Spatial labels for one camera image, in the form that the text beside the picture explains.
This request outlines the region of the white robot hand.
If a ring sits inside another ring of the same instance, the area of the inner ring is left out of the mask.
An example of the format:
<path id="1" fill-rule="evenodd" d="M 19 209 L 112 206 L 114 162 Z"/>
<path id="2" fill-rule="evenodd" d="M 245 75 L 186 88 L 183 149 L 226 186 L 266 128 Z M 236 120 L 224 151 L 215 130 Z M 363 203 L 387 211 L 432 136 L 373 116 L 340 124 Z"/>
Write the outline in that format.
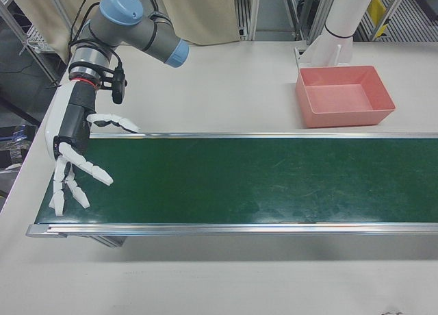
<path id="1" fill-rule="evenodd" d="M 97 113 L 95 100 L 96 86 L 86 79 L 73 79 L 55 92 L 44 132 L 47 150 L 55 160 L 53 196 L 49 207 L 55 210 L 56 216 L 63 215 L 66 188 L 82 207 L 90 206 L 85 192 L 75 181 L 76 168 L 108 186 L 114 182 L 104 169 L 83 156 L 88 146 L 91 125 L 104 127 L 113 124 L 132 133 L 140 131 L 128 118 Z"/>

